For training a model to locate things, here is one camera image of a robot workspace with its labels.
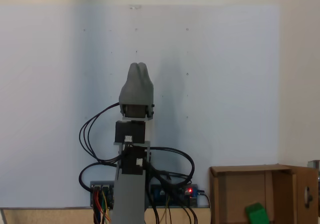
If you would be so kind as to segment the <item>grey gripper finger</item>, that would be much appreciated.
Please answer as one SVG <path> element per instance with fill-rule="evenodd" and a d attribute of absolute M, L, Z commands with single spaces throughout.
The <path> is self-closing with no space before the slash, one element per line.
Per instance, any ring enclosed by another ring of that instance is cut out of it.
<path fill-rule="evenodd" d="M 143 62 L 140 62 L 138 64 L 139 68 L 140 68 L 140 75 L 141 75 L 141 81 L 143 82 L 143 86 L 148 89 L 149 92 L 153 92 L 154 91 L 154 86 L 153 83 L 150 79 L 149 73 L 148 73 L 148 68 L 147 65 Z"/>
<path fill-rule="evenodd" d="M 138 90 L 139 80 L 139 65 L 138 63 L 132 63 L 129 67 L 127 79 L 124 86 L 121 89 L 122 93 L 135 93 Z"/>

